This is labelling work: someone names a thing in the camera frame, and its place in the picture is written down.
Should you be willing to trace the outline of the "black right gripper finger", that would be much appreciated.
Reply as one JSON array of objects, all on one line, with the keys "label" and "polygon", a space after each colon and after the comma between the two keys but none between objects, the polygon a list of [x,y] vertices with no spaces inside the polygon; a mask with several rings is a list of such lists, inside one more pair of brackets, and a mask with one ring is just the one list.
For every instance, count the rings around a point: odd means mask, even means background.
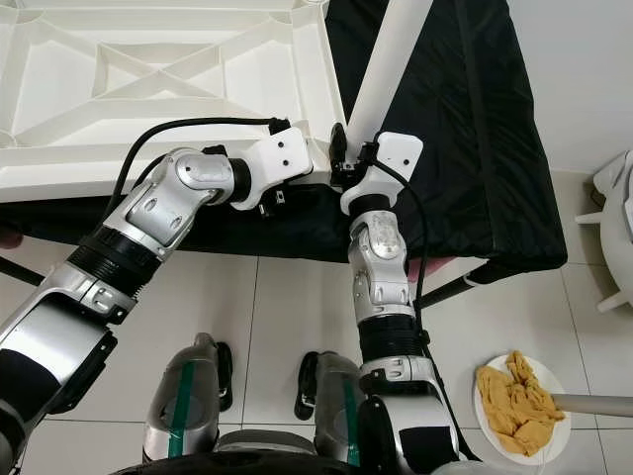
[{"label": "black right gripper finger", "polygon": [[345,138],[344,126],[342,123],[335,123],[331,127],[329,142],[329,162],[330,162],[330,186],[345,186],[349,173],[347,161],[348,141]]}]

